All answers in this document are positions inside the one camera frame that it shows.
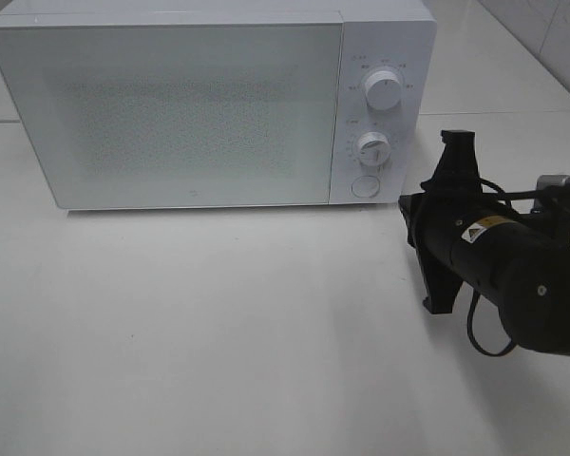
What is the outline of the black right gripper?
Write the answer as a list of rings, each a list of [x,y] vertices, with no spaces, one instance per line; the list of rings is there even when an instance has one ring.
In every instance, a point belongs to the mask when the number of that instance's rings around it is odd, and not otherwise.
[[[453,312],[463,281],[447,267],[452,246],[485,207],[475,133],[442,130],[441,140],[444,151],[431,178],[421,183],[422,191],[398,200],[427,291],[423,305],[430,314]]]

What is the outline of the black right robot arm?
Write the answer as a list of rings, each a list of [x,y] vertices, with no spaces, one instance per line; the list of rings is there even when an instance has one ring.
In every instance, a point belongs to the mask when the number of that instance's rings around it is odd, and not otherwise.
[[[480,298],[497,308],[509,341],[570,356],[570,176],[543,175],[535,189],[506,192],[481,177],[471,131],[444,130],[445,146],[421,192],[398,200],[427,290],[431,314],[449,314],[463,284],[473,294],[471,345]]]

